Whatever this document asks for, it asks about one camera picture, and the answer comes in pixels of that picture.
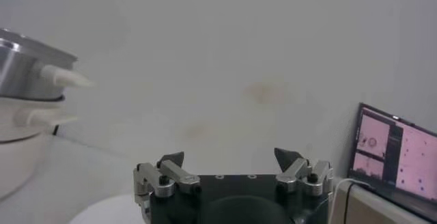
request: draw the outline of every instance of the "laptop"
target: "laptop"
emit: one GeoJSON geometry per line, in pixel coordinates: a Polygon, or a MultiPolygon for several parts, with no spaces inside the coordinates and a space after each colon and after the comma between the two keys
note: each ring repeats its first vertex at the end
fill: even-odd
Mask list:
{"type": "Polygon", "coordinates": [[[437,222],[437,134],[360,104],[348,177],[437,222]]]}

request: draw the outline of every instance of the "metal device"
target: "metal device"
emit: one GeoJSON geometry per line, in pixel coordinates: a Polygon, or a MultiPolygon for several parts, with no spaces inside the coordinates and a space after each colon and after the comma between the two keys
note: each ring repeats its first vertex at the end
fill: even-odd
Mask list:
{"type": "Polygon", "coordinates": [[[88,86],[72,72],[74,55],[27,36],[0,29],[0,96],[26,100],[62,99],[65,86],[88,86]]]}
{"type": "Polygon", "coordinates": [[[280,174],[197,176],[184,153],[134,169],[135,202],[147,224],[327,223],[333,168],[274,149],[280,174]]]}

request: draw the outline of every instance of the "white table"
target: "white table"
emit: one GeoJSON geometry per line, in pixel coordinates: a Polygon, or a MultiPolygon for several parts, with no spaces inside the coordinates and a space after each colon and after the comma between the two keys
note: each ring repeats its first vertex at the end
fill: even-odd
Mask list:
{"type": "Polygon", "coordinates": [[[91,204],[132,192],[132,162],[59,137],[51,141],[33,177],[0,203],[0,223],[68,223],[91,204]]]}

